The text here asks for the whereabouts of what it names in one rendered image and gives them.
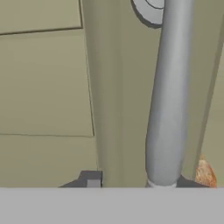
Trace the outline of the olive drawer front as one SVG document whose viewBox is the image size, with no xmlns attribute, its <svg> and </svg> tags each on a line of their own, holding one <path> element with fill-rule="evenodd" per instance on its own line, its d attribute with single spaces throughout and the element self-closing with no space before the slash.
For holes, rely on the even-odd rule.
<svg viewBox="0 0 224 224">
<path fill-rule="evenodd" d="M 93 135 L 82 31 L 0 37 L 0 133 Z"/>
<path fill-rule="evenodd" d="M 93 137 L 0 136 L 0 187 L 58 187 L 96 169 Z"/>
<path fill-rule="evenodd" d="M 79 0 L 0 0 L 0 33 L 80 27 Z"/>
</svg>

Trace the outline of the olive cabinet door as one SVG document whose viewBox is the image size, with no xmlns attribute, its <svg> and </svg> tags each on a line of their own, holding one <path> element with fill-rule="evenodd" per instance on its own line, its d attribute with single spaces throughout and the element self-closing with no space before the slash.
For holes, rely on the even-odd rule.
<svg viewBox="0 0 224 224">
<path fill-rule="evenodd" d="M 106 187 L 146 183 L 144 143 L 160 31 L 142 24 L 130 0 L 80 0 L 86 34 L 98 166 Z M 195 0 L 187 146 L 193 179 L 224 40 L 224 0 Z"/>
</svg>

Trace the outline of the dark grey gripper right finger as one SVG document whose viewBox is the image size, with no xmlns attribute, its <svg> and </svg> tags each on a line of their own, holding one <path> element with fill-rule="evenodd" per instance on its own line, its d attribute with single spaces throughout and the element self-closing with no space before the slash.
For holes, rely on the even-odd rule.
<svg viewBox="0 0 224 224">
<path fill-rule="evenodd" d="M 204 187 L 204 185 L 199 184 L 193 180 L 187 179 L 184 176 L 180 176 L 177 180 L 177 187 L 183 188 L 197 188 L 197 187 Z"/>
</svg>

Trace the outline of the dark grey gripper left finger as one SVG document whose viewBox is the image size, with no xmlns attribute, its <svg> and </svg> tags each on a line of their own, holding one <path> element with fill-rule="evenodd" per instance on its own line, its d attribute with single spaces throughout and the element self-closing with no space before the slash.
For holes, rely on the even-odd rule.
<svg viewBox="0 0 224 224">
<path fill-rule="evenodd" d="M 102 187 L 102 171 L 81 171 L 77 179 L 63 187 Z"/>
</svg>

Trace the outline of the grey round disc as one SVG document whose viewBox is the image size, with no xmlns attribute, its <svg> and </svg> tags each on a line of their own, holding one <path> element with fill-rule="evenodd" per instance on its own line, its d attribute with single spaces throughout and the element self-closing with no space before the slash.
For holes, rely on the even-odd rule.
<svg viewBox="0 0 224 224">
<path fill-rule="evenodd" d="M 163 23 L 165 0 L 130 0 L 139 20 L 150 28 L 160 28 Z"/>
</svg>

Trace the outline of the brown bread loaf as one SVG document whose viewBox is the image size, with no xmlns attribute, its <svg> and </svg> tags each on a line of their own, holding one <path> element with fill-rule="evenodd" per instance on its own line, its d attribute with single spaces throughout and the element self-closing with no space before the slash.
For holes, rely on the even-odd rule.
<svg viewBox="0 0 224 224">
<path fill-rule="evenodd" d="M 199 163 L 196 168 L 195 181 L 199 184 L 212 188 L 217 186 L 214 170 L 203 155 L 199 157 Z"/>
</svg>

